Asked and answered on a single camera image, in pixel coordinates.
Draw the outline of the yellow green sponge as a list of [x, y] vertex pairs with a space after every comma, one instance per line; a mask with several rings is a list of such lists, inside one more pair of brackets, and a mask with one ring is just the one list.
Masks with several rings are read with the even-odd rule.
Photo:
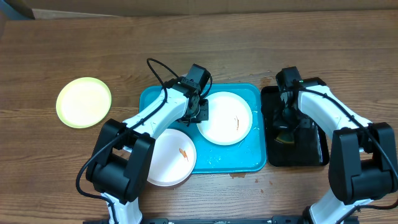
[[282, 144], [294, 144], [295, 142], [295, 137], [294, 134], [291, 132], [286, 132], [286, 131], [281, 131], [276, 139], [277, 142], [280, 142]]

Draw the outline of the white plate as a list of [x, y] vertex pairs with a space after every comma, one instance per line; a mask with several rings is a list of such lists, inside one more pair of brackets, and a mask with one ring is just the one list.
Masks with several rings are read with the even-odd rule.
[[190, 176], [196, 161], [193, 141], [179, 130], [166, 129], [156, 139], [147, 181], [160, 187], [177, 185]]
[[219, 91], [205, 99], [208, 101], [208, 120], [198, 123], [197, 127], [206, 140], [229, 146], [242, 141], [249, 134], [253, 115], [241, 96]]

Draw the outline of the green rimmed plate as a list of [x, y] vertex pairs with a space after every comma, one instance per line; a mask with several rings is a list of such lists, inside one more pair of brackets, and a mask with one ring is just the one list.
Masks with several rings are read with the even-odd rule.
[[89, 128], [108, 114], [112, 96], [108, 86], [93, 77], [77, 78], [65, 85], [56, 100], [60, 121], [71, 128]]

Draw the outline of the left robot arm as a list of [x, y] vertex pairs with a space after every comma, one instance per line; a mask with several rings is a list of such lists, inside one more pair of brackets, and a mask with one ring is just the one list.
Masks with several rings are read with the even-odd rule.
[[106, 202], [105, 223], [142, 223], [138, 197], [147, 182], [155, 140], [175, 121], [190, 125], [208, 120], [205, 97], [212, 83], [210, 72], [194, 64], [184, 77], [163, 82], [159, 96], [137, 115], [105, 122], [75, 182], [81, 195]]

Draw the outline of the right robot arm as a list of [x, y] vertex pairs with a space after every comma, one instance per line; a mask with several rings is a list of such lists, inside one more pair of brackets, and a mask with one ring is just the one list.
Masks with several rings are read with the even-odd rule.
[[392, 210], [396, 203], [372, 202], [397, 192], [397, 151], [394, 130], [373, 123], [337, 99], [318, 77], [302, 79], [296, 67], [275, 77], [281, 106], [273, 127], [280, 137], [293, 136], [309, 118], [332, 140], [328, 192], [303, 213], [307, 223], [346, 223], [364, 208]]

